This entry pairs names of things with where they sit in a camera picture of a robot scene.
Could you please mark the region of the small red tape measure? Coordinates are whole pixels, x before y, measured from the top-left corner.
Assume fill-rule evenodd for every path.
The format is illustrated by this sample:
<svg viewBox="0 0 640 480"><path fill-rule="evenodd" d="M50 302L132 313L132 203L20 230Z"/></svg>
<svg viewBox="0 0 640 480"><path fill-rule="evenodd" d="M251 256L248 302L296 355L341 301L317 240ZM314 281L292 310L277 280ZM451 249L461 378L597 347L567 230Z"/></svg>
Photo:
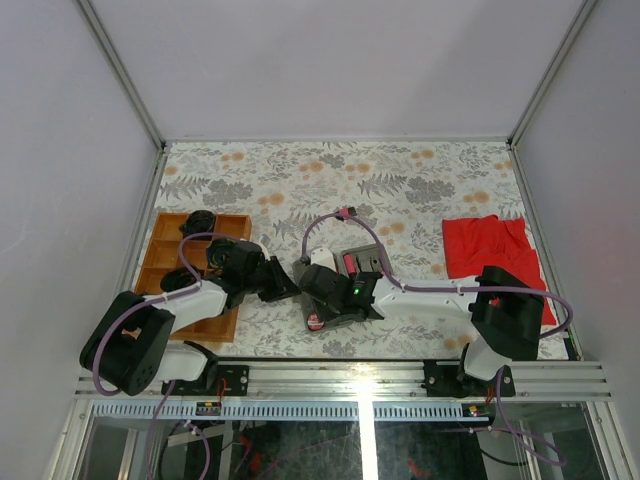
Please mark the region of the small red tape measure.
<svg viewBox="0 0 640 480"><path fill-rule="evenodd" d="M324 328L325 322L316 312L312 312L306 319L306 326L310 331L318 331Z"/></svg>

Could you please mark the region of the pink black pliers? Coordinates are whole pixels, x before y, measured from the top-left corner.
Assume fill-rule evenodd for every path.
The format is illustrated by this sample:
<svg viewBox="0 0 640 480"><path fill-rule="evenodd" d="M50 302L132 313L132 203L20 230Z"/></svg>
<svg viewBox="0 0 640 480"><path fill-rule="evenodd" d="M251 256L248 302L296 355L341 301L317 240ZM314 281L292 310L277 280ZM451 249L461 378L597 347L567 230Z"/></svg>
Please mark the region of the pink black pliers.
<svg viewBox="0 0 640 480"><path fill-rule="evenodd" d="M361 272L380 273L381 266L375 256L359 254L356 258L356 264Z"/></svg>

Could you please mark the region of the grey plastic tool case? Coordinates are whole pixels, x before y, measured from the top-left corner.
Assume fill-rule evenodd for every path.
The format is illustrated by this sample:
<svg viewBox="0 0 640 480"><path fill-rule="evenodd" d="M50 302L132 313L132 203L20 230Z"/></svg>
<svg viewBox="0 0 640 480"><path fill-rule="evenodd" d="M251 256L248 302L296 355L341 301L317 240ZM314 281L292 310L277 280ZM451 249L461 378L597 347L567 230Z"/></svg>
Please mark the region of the grey plastic tool case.
<svg viewBox="0 0 640 480"><path fill-rule="evenodd" d="M382 320L373 308L373 290L385 273L389 258L373 244L355 247L334 255L318 248L310 260L293 263L296 285L301 290L301 306L308 331L319 333L352 323Z"/></svg>

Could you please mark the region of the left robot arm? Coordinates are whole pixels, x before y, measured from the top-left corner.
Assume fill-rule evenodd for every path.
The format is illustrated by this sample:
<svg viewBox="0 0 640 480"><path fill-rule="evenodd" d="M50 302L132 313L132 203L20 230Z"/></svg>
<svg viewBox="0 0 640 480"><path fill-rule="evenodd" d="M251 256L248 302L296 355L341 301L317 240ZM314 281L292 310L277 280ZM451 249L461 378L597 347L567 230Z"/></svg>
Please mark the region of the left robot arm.
<svg viewBox="0 0 640 480"><path fill-rule="evenodd" d="M164 392L222 393L217 356L194 341L174 344L171 336L224 316L248 295L271 303L299 294L279 260L266 256L260 245L217 239L213 246L222 255L215 274L202 277L189 267L194 281L188 286L158 295L123 291L115 297L79 357L99 394L136 396L155 381Z"/></svg>

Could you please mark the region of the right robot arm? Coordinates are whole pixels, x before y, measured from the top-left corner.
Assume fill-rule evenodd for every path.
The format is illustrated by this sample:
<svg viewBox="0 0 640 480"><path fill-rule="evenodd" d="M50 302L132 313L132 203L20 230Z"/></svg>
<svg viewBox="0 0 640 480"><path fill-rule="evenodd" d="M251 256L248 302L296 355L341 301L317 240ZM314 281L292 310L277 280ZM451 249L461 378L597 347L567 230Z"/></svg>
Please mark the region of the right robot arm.
<svg viewBox="0 0 640 480"><path fill-rule="evenodd" d="M339 324L426 314L471 325L477 336L465 344L457 364L425 363L430 397L485 396L512 363L534 361L538 355L544 299L500 267L486 267L478 276L407 285L385 272L343 275L311 264L298 286Z"/></svg>

